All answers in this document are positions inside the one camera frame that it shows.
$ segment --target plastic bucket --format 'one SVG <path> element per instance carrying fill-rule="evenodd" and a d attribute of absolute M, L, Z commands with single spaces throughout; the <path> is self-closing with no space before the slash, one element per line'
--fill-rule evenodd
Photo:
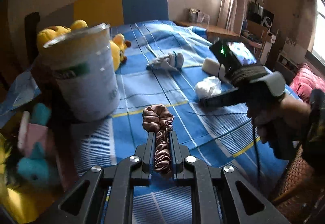
<path fill-rule="evenodd" d="M 120 101 L 109 40 L 109 25 L 103 23 L 61 35 L 40 49 L 74 116 L 83 122 L 107 116 Z"/>

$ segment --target headboard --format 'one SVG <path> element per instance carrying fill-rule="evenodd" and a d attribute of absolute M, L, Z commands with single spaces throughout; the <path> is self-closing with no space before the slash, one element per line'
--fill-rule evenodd
<path fill-rule="evenodd" d="M 89 26 L 107 23 L 111 26 L 132 24 L 147 20 L 168 20 L 167 0 L 78 0 L 40 17 L 38 12 L 25 17 L 25 40 L 29 62 L 38 54 L 36 34 L 40 30 L 62 25 L 70 27 L 77 19 Z"/>

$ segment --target window pane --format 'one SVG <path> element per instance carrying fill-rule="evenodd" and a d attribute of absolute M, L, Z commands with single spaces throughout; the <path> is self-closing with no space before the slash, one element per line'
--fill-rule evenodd
<path fill-rule="evenodd" d="M 315 41 L 313 50 L 315 50 L 319 56 L 325 59 L 325 46 L 324 46 L 324 35 L 325 35 L 325 19 L 321 16 L 317 16 Z"/>
<path fill-rule="evenodd" d="M 325 15 L 325 7 L 321 0 L 317 0 L 317 11 Z"/>

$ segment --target silver screw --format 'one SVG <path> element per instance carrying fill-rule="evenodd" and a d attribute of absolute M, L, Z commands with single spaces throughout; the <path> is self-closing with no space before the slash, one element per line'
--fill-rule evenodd
<path fill-rule="evenodd" d="M 91 167 L 91 171 L 94 173 L 98 173 L 101 170 L 101 167 L 99 165 L 94 165 Z"/>
<path fill-rule="evenodd" d="M 133 155 L 133 156 L 130 157 L 130 161 L 131 162 L 138 162 L 138 161 L 140 161 L 140 157 L 136 156 L 136 155 Z"/>
<path fill-rule="evenodd" d="M 227 172 L 227 173 L 232 173 L 234 171 L 234 167 L 232 167 L 231 165 L 226 165 L 224 167 L 224 170 Z"/>
<path fill-rule="evenodd" d="M 185 158 L 185 160 L 187 161 L 187 162 L 195 162 L 196 161 L 196 158 L 194 157 L 194 156 L 188 156 L 188 157 L 186 157 Z"/>

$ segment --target yellow plush toy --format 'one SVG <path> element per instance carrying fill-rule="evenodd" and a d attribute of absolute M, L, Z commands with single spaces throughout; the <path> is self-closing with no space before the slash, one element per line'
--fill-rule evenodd
<path fill-rule="evenodd" d="M 70 28 L 64 26 L 51 26 L 41 30 L 37 35 L 37 48 L 42 49 L 43 45 L 53 38 L 56 38 L 62 34 L 71 32 L 72 30 L 88 27 L 87 23 L 81 19 L 76 20 Z M 110 41 L 110 47 L 112 51 L 114 71 L 116 71 L 121 63 L 126 62 L 126 56 L 124 51 L 131 46 L 131 42 L 124 39 L 122 34 L 117 34 L 113 40 Z"/>

